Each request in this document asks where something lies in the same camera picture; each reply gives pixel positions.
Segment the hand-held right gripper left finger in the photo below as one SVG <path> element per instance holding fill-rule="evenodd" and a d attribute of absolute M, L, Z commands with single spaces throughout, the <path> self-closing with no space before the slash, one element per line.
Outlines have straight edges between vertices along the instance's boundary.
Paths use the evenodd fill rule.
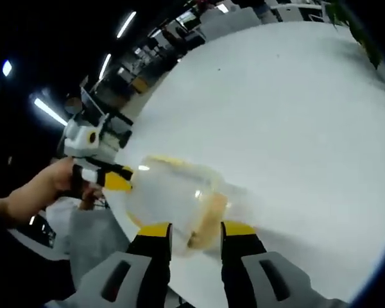
<path fill-rule="evenodd" d="M 46 307 L 163 307 L 170 280 L 172 224 L 143 226 L 126 252 L 85 274 L 78 290 Z"/>

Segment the person's left hand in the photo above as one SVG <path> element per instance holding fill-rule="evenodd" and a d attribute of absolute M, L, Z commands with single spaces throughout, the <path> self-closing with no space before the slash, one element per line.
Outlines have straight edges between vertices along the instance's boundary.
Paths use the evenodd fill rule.
<path fill-rule="evenodd" d="M 59 197 L 69 196 L 80 199 L 80 210 L 93 210 L 95 203 L 103 198 L 101 189 L 82 179 L 79 175 L 80 166 L 76 166 L 73 158 L 65 157 L 50 166 L 51 182 L 55 191 L 50 198 L 56 201 Z"/>

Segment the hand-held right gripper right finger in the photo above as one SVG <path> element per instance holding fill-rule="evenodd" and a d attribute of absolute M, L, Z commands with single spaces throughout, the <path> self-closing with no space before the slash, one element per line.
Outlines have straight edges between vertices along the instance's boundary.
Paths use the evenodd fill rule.
<path fill-rule="evenodd" d="M 221 222 L 221 261 L 229 307 L 348 307 L 315 291 L 308 274 L 281 254 L 267 251 L 245 223 Z"/>

